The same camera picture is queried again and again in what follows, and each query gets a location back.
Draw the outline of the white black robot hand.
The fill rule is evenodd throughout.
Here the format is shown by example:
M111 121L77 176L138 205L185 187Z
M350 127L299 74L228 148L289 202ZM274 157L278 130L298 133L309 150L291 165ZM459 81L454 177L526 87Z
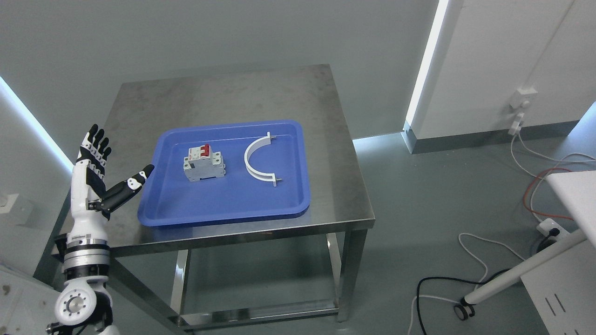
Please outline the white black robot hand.
M70 210L74 224L67 234L67 243L85 239L107 241L105 227L111 214L137 195L154 165L147 165L140 172L111 188L106 188L107 157L112 149L104 129L97 124L84 136L73 166L70 189Z

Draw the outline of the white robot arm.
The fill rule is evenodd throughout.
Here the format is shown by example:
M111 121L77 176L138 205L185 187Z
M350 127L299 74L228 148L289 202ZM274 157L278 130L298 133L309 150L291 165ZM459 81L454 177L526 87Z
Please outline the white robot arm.
M67 234L54 240L63 264L64 289L54 305L57 322L47 325L49 335L81 333L93 326L98 335L119 335L114 325L112 297L106 289L110 247L99 238L68 242Z

